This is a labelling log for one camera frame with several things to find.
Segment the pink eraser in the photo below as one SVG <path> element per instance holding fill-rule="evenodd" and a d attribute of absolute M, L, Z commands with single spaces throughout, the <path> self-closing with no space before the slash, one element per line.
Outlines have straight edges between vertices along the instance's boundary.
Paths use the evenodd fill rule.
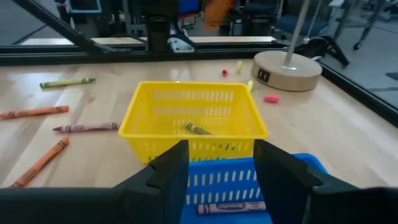
<path fill-rule="evenodd" d="M 265 102 L 269 103 L 277 103 L 279 101 L 279 96 L 278 95 L 268 95 L 264 97 Z"/>
<path fill-rule="evenodd" d="M 224 77 L 226 77 L 228 75 L 228 70 L 224 69 L 222 74 L 223 74 Z"/>

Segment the black metal frame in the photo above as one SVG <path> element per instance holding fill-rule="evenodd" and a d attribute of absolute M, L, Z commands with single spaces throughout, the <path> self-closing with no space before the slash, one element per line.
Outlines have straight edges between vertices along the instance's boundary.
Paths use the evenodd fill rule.
<path fill-rule="evenodd" d="M 194 53 L 148 52 L 146 44 L 101 45 L 77 33 L 31 0 L 13 0 L 75 45 L 0 46 L 0 66 L 59 65 L 71 63 L 156 62 L 168 60 L 216 60 L 253 58 L 266 50 L 287 50 L 280 42 L 197 43 Z M 334 69 L 320 63 L 322 75 L 379 116 L 398 127 L 398 109 Z"/>

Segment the orange crayon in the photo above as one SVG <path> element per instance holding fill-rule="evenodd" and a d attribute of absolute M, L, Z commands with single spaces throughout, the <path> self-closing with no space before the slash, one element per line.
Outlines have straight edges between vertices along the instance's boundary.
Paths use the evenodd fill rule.
<path fill-rule="evenodd" d="M 63 113 L 68 112 L 69 106 L 54 106 L 49 108 L 39 108 L 33 110 L 22 110 L 22 111 L 11 111 L 8 113 L 0 114 L 1 119 L 12 119 L 12 118 L 20 118 L 24 116 L 34 116 L 40 114 L 50 114 L 50 113 Z"/>
<path fill-rule="evenodd" d="M 25 187 L 58 153 L 69 145 L 69 138 L 64 137 L 53 148 L 51 148 L 44 156 L 42 156 L 29 170 L 27 170 L 20 178 L 17 179 L 10 187 Z"/>

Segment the basket rim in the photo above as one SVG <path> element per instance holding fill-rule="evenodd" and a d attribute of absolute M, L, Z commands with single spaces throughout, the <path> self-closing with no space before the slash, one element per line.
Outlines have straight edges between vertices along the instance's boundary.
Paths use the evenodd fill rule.
<path fill-rule="evenodd" d="M 252 110 L 254 110 L 254 115 L 256 119 L 259 122 L 259 127 L 261 130 L 262 134 L 256 134 L 256 135 L 217 135 L 217 134 L 212 134 L 212 135 L 198 135 L 198 134 L 181 134 L 181 135 L 175 135 L 175 134 L 126 134 L 123 132 L 125 126 L 126 126 L 126 121 L 129 118 L 129 116 L 126 116 L 126 114 L 130 114 L 132 111 L 133 106 L 136 104 L 137 96 L 138 93 L 141 91 L 142 86 L 144 85 L 157 85 L 157 84 L 188 84 L 188 85 L 208 85 L 208 86 L 220 86 L 220 85 L 229 85 L 229 86 L 240 86 L 241 88 L 244 88 L 245 93 L 248 96 L 248 100 L 252 107 Z M 264 124 L 264 121 L 259 113 L 259 110 L 257 109 L 256 103 L 253 100 L 252 94 L 246 87 L 246 84 L 243 83 L 218 83 L 218 82 L 180 82 L 180 81 L 160 81 L 160 82 L 152 82 L 152 81 L 143 81 L 140 82 L 134 92 L 134 95 L 132 97 L 132 100 L 129 103 L 129 106 L 127 107 L 126 114 L 124 115 L 123 121 L 119 127 L 118 134 L 123 137 L 123 138 L 158 138 L 158 139 L 265 139 L 268 137 L 268 130 Z"/>

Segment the yellow-green crayon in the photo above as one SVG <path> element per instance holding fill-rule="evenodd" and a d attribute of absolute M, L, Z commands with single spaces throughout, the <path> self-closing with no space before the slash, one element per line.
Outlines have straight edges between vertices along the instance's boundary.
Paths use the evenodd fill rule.
<path fill-rule="evenodd" d="M 41 88 L 51 88 L 51 87 L 60 87 L 60 86 L 68 86 L 68 85 L 78 85 L 78 84 L 92 83 L 93 81 L 95 81 L 95 78 L 79 78 L 79 79 L 74 79 L 74 80 L 40 83 L 40 87 Z"/>
<path fill-rule="evenodd" d="M 202 128 L 199 128 L 198 126 L 195 126 L 194 124 L 192 124 L 191 122 L 188 122 L 188 121 L 184 122 L 184 126 L 197 134 L 210 134 L 208 131 L 205 131 Z"/>

